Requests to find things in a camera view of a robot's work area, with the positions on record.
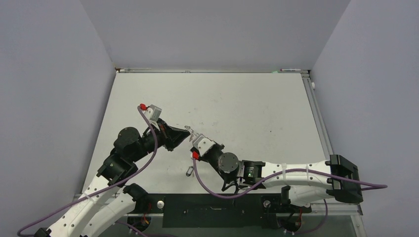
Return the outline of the grey key tag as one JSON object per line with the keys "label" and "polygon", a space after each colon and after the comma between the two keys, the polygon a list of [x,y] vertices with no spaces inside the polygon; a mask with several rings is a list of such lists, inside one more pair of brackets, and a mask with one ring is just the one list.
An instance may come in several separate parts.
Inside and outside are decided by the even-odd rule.
{"label": "grey key tag", "polygon": [[187,171],[186,171],[186,173],[185,173],[185,175],[187,177],[193,177],[194,174],[195,174],[194,166],[189,166],[188,169],[187,169]]}

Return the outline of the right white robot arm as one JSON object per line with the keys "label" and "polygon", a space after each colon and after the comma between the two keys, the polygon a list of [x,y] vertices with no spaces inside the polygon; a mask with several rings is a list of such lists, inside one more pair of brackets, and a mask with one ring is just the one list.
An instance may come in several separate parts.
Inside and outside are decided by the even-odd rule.
{"label": "right white robot arm", "polygon": [[328,198],[343,203],[363,201],[358,167],[341,155],[315,163],[275,164],[239,160],[223,148],[215,143],[206,152],[195,147],[190,150],[193,161],[207,162],[221,177],[222,191],[231,186],[236,191],[281,187],[285,194],[280,196],[279,205],[285,211]]}

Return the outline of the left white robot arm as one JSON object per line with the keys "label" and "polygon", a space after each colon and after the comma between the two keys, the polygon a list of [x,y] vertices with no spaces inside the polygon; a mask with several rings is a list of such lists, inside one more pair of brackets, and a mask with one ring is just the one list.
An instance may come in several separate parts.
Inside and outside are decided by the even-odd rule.
{"label": "left white robot arm", "polygon": [[164,147],[173,151],[188,136],[189,131],[167,125],[158,119],[141,134],[134,127],[122,129],[110,155],[104,160],[92,182],[79,199],[54,224],[40,228],[36,237],[79,237],[104,203],[139,169],[136,162]]}

